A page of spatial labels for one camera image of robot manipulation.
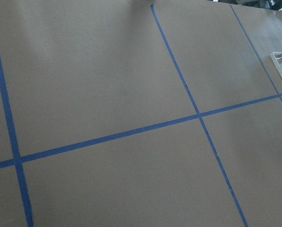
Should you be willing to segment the brown paper table cover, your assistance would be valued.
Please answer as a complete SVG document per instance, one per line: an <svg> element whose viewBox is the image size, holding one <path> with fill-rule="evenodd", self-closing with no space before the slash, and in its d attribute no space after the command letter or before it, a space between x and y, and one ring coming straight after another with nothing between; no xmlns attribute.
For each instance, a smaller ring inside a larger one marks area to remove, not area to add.
<svg viewBox="0 0 282 227"><path fill-rule="evenodd" d="M0 0L0 227L282 227L282 10Z"/></svg>

